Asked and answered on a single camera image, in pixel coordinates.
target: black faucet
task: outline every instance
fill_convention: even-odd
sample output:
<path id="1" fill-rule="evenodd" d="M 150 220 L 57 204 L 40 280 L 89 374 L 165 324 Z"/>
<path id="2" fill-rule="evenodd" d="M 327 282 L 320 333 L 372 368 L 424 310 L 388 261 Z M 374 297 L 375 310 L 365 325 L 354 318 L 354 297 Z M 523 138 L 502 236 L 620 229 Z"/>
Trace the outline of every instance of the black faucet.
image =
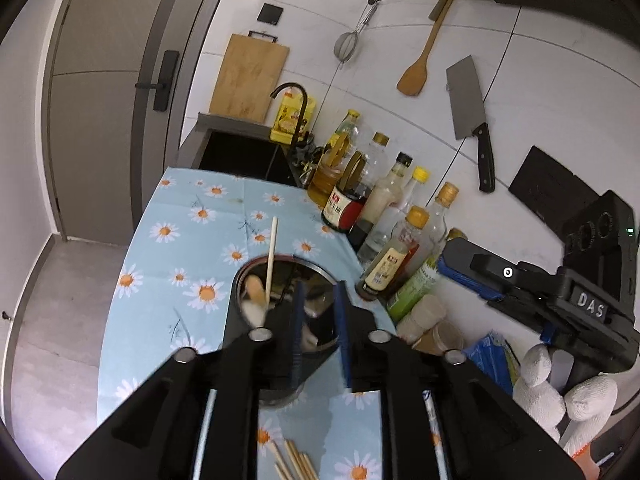
<path id="1" fill-rule="evenodd" d="M 300 136 L 300 127 L 302 126 L 302 121 L 305 118 L 305 110 L 306 110 L 306 101 L 308 100 L 308 95 L 306 94 L 305 88 L 300 83 L 283 83 L 280 86 L 277 86 L 276 89 L 271 92 L 271 99 L 275 99 L 276 95 L 282 92 L 285 88 L 289 88 L 290 86 L 294 86 L 298 90 L 302 92 L 302 108 L 300 108 L 300 113 L 298 115 L 298 122 L 296 123 L 296 131 L 293 132 L 293 137 L 291 137 L 291 144 L 289 145 L 289 149 L 287 150 L 287 157 L 290 158 L 293 149 L 298 142 L 298 137 Z"/>

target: wooden cutting board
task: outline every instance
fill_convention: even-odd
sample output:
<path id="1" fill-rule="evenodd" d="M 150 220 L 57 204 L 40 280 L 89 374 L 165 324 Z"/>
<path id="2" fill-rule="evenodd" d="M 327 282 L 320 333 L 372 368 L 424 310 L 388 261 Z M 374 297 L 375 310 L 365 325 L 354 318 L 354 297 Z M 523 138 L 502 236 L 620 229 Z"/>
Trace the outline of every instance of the wooden cutting board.
<path id="1" fill-rule="evenodd" d="M 232 34 L 209 113 L 263 123 L 289 47 Z"/>

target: cleaver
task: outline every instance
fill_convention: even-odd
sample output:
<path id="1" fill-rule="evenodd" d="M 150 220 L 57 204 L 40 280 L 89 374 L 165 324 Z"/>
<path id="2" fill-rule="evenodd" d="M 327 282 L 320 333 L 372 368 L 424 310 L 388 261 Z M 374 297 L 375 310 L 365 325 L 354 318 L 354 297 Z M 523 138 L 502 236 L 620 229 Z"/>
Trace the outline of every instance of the cleaver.
<path id="1" fill-rule="evenodd" d="M 491 149 L 489 126 L 486 124 L 478 73 L 471 56 L 447 68 L 447 89 L 456 139 L 471 136 L 478 138 L 480 191 L 494 192 L 494 152 Z"/>

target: glass bottle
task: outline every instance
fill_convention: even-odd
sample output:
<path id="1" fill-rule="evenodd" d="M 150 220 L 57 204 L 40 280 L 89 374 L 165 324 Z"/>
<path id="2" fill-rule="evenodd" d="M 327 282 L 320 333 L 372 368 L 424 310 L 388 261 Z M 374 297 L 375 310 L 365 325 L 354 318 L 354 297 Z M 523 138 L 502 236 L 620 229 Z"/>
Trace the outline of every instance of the glass bottle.
<path id="1" fill-rule="evenodd" d="M 353 250 L 360 250 L 365 238 L 380 219 L 385 209 L 392 202 L 402 200 L 402 179 L 404 178 L 404 172 L 411 165 L 412 160 L 409 155 L 403 152 L 398 153 L 396 163 L 388 175 L 380 178 L 376 182 L 358 220 L 347 236 Z"/>
<path id="2" fill-rule="evenodd" d="M 402 198 L 398 202 L 392 202 L 385 209 L 358 251 L 358 260 L 363 267 L 368 267 L 376 254 L 389 241 L 391 230 L 409 212 L 414 202 L 414 195 L 419 190 L 418 184 L 425 183 L 428 178 L 429 172 L 424 168 L 418 166 L 414 169 L 411 179 L 402 189 Z"/>
<path id="3" fill-rule="evenodd" d="M 338 137 L 340 137 L 340 134 L 347 134 L 349 144 L 351 146 L 354 146 L 356 144 L 356 140 L 358 139 L 359 130 L 356 126 L 356 122 L 358 121 L 359 117 L 360 112 L 358 112 L 357 110 L 347 110 L 347 114 L 338 126 L 337 130 L 329 138 L 329 141 L 324 146 L 324 150 L 326 152 L 329 151 L 335 145 Z"/>
<path id="4" fill-rule="evenodd" d="M 449 231 L 447 240 L 458 237 L 466 240 L 466 235 L 460 229 L 453 228 Z M 411 309 L 420 301 L 420 298 L 428 294 L 438 281 L 439 274 L 436 266 L 443 249 L 444 244 L 434 248 L 434 250 L 428 254 L 425 262 L 391 297 L 386 310 L 394 323 L 397 324 L 404 316 L 411 312 Z"/>
<path id="5" fill-rule="evenodd" d="M 391 238 L 356 284 L 356 292 L 363 300 L 373 301 L 385 290 L 409 250 L 416 244 L 420 230 L 428 219 L 429 214 L 423 208 L 412 206 L 406 218 L 396 224 Z"/>
<path id="6" fill-rule="evenodd" d="M 418 249 L 415 251 L 411 259 L 406 260 L 404 269 L 398 274 L 398 280 L 404 282 L 411 276 L 427 256 L 434 251 L 438 254 L 444 248 L 447 241 L 447 222 L 445 214 L 449 207 L 456 199 L 459 189 L 450 182 L 445 182 L 440 188 L 436 199 L 426 209 L 429 212 L 429 223 L 420 234 Z"/>
<path id="7" fill-rule="evenodd" d="M 332 229 L 347 233 L 353 227 L 380 176 L 388 141 L 386 135 L 378 132 L 364 149 L 365 153 L 356 151 L 351 156 L 322 210 L 322 220 Z"/>

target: door handle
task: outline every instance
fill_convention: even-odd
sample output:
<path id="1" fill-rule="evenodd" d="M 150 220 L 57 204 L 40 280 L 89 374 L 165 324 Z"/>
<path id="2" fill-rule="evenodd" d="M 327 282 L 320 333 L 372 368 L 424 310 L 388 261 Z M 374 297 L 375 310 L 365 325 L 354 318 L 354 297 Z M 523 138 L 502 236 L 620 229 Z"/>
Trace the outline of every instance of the door handle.
<path id="1" fill-rule="evenodd" d="M 177 50 L 165 50 L 162 56 L 162 64 L 160 65 L 160 73 L 158 74 L 157 83 L 137 82 L 136 88 L 140 90 L 155 90 L 154 110 L 156 112 L 165 112 L 169 107 L 169 95 L 171 94 L 171 85 L 174 82 L 175 67 L 178 65 L 180 52 Z"/>

